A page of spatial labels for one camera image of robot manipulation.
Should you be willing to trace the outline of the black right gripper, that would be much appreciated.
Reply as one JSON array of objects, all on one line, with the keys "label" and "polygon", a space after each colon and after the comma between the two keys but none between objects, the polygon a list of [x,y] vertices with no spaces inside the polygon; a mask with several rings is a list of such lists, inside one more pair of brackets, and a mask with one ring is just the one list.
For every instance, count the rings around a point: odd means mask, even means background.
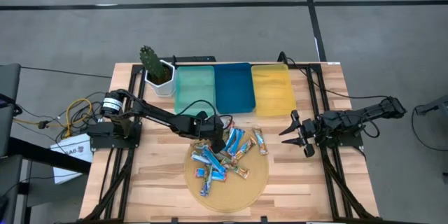
[{"label": "black right gripper", "polygon": [[297,110],[290,113],[291,124],[281,133],[280,136],[296,131],[301,137],[287,139],[282,141],[283,144],[293,144],[303,147],[304,154],[307,158],[315,154],[314,147],[309,143],[309,138],[314,138],[316,144],[325,144],[328,141],[328,128],[324,119],[317,118],[315,120],[306,119],[300,122],[300,116]]}]

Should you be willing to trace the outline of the pale blue granola bar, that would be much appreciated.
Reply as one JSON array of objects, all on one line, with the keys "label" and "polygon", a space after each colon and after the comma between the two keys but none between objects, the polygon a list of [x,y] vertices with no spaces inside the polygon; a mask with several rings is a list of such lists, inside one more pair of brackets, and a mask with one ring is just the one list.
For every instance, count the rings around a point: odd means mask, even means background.
[{"label": "pale blue granola bar", "polygon": [[210,161],[210,160],[208,160],[206,157],[204,157],[204,156],[198,154],[196,151],[193,151],[193,152],[191,153],[191,159],[192,159],[193,161],[202,162],[202,163],[204,163],[204,164],[206,164],[206,165],[210,165],[210,164],[211,164],[211,161]]}]

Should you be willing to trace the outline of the green orange granola bar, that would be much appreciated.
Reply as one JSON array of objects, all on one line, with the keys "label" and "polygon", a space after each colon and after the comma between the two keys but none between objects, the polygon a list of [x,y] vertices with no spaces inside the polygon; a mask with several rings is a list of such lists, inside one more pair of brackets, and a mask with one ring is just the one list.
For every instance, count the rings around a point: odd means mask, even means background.
[{"label": "green orange granola bar", "polygon": [[233,161],[231,161],[228,158],[222,159],[220,161],[220,164],[224,168],[230,170],[231,172],[234,172],[235,174],[242,177],[243,179],[247,179],[249,177],[249,170],[239,167],[238,165],[236,165]]}]

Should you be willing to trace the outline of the round woven straw placemat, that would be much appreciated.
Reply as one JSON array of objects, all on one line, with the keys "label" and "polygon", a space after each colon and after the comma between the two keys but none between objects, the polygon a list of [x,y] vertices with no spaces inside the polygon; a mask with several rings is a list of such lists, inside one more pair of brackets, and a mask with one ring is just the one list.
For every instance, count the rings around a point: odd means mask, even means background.
[{"label": "round woven straw placemat", "polygon": [[[249,140],[249,137],[254,137],[256,140],[254,133],[245,132],[239,143],[238,150]],[[262,195],[268,181],[269,162],[267,155],[260,154],[257,141],[256,145],[238,163],[235,163],[239,167],[249,170],[248,178],[243,179],[234,172],[226,169],[226,180],[212,180],[209,195],[206,197],[200,195],[204,179],[196,178],[195,170],[196,168],[204,168],[205,166],[212,165],[193,161],[191,159],[191,153],[193,151],[202,155],[202,150],[193,150],[189,147],[185,154],[184,177],[190,193],[204,207],[212,211],[232,213],[251,206]],[[219,162],[225,158],[232,160],[233,157],[233,155],[229,155],[227,152],[216,153],[214,156]]]}]

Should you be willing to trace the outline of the yellow translucent plastic bin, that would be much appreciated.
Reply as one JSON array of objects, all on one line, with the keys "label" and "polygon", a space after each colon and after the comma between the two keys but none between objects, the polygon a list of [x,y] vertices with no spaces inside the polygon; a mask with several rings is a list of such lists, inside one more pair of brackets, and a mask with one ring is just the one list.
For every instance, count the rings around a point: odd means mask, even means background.
[{"label": "yellow translucent plastic bin", "polygon": [[296,109],[295,95],[286,64],[251,67],[258,116],[287,116]]}]

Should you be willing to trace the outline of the blue plastic bin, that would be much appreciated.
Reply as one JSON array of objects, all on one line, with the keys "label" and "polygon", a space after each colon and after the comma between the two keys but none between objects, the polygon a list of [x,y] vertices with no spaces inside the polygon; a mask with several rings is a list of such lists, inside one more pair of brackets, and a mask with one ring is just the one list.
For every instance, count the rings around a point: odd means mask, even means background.
[{"label": "blue plastic bin", "polygon": [[256,106],[251,65],[217,64],[213,68],[218,112],[251,113]]}]

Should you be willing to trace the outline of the teal translucent plastic bin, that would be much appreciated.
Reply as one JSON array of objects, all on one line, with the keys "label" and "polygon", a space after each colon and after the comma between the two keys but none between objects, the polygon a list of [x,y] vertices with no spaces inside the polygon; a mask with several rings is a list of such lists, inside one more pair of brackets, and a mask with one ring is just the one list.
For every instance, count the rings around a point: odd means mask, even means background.
[{"label": "teal translucent plastic bin", "polygon": [[216,107],[215,78],[212,66],[180,66],[176,70],[174,111],[196,116],[204,111],[214,114]]}]

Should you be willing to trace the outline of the white plant pot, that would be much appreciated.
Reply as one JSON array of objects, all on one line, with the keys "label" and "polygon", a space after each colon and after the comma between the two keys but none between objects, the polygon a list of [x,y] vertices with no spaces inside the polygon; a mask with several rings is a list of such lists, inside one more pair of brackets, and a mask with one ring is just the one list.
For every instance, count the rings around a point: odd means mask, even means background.
[{"label": "white plant pot", "polygon": [[156,85],[153,82],[151,82],[148,71],[145,71],[145,82],[154,89],[157,96],[171,97],[176,90],[176,68],[175,66],[164,61],[163,59],[161,59],[160,62],[164,67],[168,67],[168,69],[170,70],[171,73],[170,79],[163,84]]}]

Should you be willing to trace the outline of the green cactus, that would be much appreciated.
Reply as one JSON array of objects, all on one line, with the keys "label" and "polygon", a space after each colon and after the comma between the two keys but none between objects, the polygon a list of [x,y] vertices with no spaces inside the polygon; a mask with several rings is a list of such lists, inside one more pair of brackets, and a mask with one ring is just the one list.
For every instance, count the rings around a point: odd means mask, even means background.
[{"label": "green cactus", "polygon": [[140,60],[148,71],[148,79],[156,84],[163,84],[170,80],[171,72],[163,63],[161,63],[155,51],[147,46],[143,45],[140,49]]}]

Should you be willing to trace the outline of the grey stand foot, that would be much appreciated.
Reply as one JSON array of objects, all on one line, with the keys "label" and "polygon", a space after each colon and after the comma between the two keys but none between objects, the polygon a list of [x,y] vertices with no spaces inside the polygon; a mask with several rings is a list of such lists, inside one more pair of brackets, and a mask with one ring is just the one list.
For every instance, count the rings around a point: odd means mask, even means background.
[{"label": "grey stand foot", "polygon": [[419,116],[425,116],[430,111],[438,110],[440,110],[443,115],[448,117],[448,95],[437,98],[427,104],[417,106],[416,114]]}]

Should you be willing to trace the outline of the white paper sheets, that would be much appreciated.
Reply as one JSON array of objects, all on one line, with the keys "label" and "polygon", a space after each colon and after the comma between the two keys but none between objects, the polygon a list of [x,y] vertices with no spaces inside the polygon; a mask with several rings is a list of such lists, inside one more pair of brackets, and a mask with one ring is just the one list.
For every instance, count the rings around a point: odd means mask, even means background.
[{"label": "white paper sheets", "polygon": [[[59,143],[50,146],[50,150],[70,155],[87,162],[92,162],[93,152],[90,147],[90,137],[87,134],[79,134],[61,140]],[[57,185],[63,184],[71,179],[81,176],[81,173],[75,173],[67,169],[53,168],[54,182]]]}]

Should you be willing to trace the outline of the black beam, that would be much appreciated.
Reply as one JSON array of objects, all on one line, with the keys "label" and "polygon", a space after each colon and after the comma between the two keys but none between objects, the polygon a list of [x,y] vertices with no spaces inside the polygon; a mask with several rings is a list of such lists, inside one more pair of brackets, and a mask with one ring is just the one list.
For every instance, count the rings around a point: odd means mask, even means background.
[{"label": "black beam", "polygon": [[91,164],[87,161],[10,136],[7,140],[0,141],[0,157],[13,155],[21,155],[32,162],[82,174],[89,174],[91,168]]}]

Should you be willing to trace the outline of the dark grey cabinet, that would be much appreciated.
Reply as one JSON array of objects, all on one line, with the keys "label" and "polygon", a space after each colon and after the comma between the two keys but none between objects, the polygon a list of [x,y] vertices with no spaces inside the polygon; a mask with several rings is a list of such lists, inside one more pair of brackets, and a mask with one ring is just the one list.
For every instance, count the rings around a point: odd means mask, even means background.
[{"label": "dark grey cabinet", "polygon": [[0,66],[0,158],[8,152],[15,100],[20,82],[19,64]]}]

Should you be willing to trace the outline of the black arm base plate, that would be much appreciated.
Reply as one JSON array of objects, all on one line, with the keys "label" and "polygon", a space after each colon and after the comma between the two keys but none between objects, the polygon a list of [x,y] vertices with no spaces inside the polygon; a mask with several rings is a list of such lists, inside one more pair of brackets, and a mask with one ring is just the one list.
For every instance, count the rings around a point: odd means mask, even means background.
[{"label": "black arm base plate", "polygon": [[99,122],[87,130],[90,146],[102,148],[137,148],[140,143],[142,124],[131,122],[128,126],[116,125],[112,122]]},{"label": "black arm base plate", "polygon": [[314,124],[316,126],[315,140],[320,146],[334,148],[337,146],[359,147],[363,145],[362,127],[359,124],[323,118],[316,120]]}]

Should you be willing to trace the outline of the black aluminium table frame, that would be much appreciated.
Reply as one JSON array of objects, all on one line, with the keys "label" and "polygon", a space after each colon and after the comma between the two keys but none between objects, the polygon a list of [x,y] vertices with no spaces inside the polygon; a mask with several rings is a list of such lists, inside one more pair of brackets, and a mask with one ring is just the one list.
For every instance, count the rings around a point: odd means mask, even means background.
[{"label": "black aluminium table frame", "polygon": [[[347,93],[341,65],[324,63],[296,63],[308,73],[313,71],[315,82],[324,82],[324,87],[342,94]],[[141,66],[133,63],[117,63],[113,71],[110,90],[129,88],[134,81],[134,93],[139,91]],[[301,119],[314,117],[309,95],[307,77],[292,66],[290,79],[295,92]],[[125,206],[125,223],[158,223],[177,217],[186,222],[260,222],[266,216],[269,222],[277,221],[330,221],[330,208],[326,178],[319,149],[306,158],[303,150],[281,141],[295,137],[294,134],[279,136],[278,133],[290,125],[289,115],[258,117],[254,113],[234,115],[240,127],[259,125],[266,139],[269,155],[269,177],[262,195],[249,207],[234,213],[219,213],[201,205],[189,192],[183,175],[186,151],[190,141],[177,137],[166,127],[144,120],[140,146],[135,150],[134,164],[130,173],[128,197]],[[87,217],[99,202],[104,172],[110,164],[105,180],[108,189],[114,172],[115,156],[118,166],[123,165],[127,151],[114,151],[107,162],[109,150],[98,150],[94,154],[87,187],[79,218]],[[354,148],[341,146],[339,157],[345,173],[345,181],[357,200],[372,215],[378,216],[377,204],[367,171],[365,158]]]}]

